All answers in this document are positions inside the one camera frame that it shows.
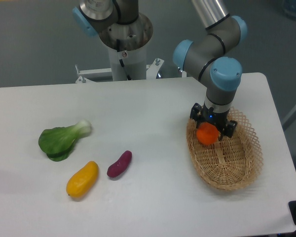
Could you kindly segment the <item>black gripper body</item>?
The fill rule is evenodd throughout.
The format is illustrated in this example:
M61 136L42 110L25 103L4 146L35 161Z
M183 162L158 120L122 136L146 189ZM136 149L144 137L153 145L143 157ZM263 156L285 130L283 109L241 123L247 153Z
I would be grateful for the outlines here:
M224 130L229 127L230 122L227 119L231 104L218 105L211 101L205 101L201 110L201 122L207 122L214 125L217 130Z

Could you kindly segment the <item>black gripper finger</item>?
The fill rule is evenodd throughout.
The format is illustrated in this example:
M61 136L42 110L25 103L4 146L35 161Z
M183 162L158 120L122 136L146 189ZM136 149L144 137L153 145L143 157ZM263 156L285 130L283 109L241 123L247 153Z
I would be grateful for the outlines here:
M237 121L226 120L222 124L218 125L218 131L220 132L219 141L221 141L225 136L232 138L234 131L237 127Z
M190 111L190 119L196 122L196 128L199 128L201 123L205 121L203 116L203 106L198 103L195 103Z

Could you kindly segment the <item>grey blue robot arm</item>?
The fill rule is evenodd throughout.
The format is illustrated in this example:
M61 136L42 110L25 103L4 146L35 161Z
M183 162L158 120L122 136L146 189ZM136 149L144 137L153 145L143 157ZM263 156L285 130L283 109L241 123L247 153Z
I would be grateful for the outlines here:
M242 76L241 64L226 53L247 36L245 21L231 16L221 0L195 0L206 36L201 42L184 40L174 50L173 62L206 87L203 105L195 104L190 118L197 125L213 125L221 137L232 137L237 122L228 120ZM146 46L153 35L150 20L136 0L82 0L73 17L88 36L99 36L110 54L115 81L146 79Z

